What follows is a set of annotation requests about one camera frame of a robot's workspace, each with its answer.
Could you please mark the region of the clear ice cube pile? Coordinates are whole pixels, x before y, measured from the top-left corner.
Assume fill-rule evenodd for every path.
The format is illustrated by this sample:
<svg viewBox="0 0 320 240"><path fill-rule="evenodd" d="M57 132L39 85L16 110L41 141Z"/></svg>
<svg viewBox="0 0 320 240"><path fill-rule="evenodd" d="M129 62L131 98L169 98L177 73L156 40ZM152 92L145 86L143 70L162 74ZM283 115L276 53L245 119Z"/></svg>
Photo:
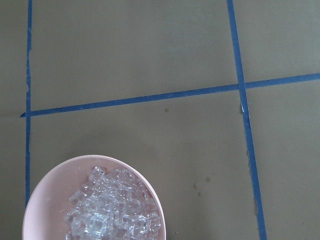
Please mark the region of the clear ice cube pile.
<svg viewBox="0 0 320 240"><path fill-rule="evenodd" d="M67 240L157 240L162 222L146 185L126 168L95 166L69 197Z"/></svg>

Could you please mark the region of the pink plastic bowl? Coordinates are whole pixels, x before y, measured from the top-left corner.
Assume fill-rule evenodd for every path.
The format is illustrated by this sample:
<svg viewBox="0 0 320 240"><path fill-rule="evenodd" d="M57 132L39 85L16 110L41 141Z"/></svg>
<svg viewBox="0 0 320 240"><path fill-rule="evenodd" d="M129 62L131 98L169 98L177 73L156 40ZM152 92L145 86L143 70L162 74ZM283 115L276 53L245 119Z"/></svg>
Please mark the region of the pink plastic bowl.
<svg viewBox="0 0 320 240"><path fill-rule="evenodd" d="M83 155L71 158L50 170L33 190L25 209L22 239L63 240L68 231L64 215L71 209L69 197L88 178L90 170L101 166L107 170L128 169L147 187L158 207L161 229L158 239L167 238L166 222L161 202L148 180L130 165L103 155Z"/></svg>

